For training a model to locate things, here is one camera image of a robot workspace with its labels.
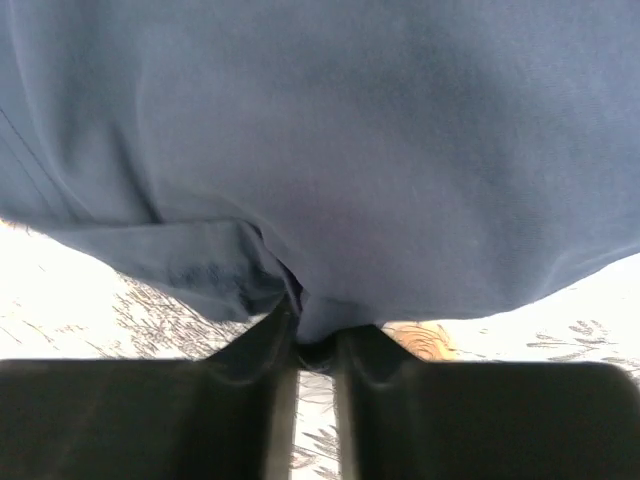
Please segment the navy blue printed t-shirt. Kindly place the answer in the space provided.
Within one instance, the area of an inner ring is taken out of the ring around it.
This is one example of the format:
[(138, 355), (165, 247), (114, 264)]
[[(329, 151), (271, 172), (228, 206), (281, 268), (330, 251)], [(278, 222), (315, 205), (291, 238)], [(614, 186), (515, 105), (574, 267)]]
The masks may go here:
[(1, 215), (299, 339), (639, 250), (635, 1), (5, 1)]

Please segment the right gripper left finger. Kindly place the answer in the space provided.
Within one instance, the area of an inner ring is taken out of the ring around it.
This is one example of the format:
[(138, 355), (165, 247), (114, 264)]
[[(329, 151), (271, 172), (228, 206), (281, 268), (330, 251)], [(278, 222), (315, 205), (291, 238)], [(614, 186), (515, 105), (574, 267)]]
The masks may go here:
[(285, 479), (297, 321), (287, 303), (203, 360), (5, 360), (5, 479)]

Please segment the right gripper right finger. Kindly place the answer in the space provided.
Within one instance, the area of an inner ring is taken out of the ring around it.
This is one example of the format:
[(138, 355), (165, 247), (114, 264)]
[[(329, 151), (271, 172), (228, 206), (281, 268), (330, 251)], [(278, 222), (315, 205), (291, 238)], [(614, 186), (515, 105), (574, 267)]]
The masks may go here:
[(603, 363), (428, 362), (373, 327), (336, 340), (347, 479), (635, 479), (639, 392)]

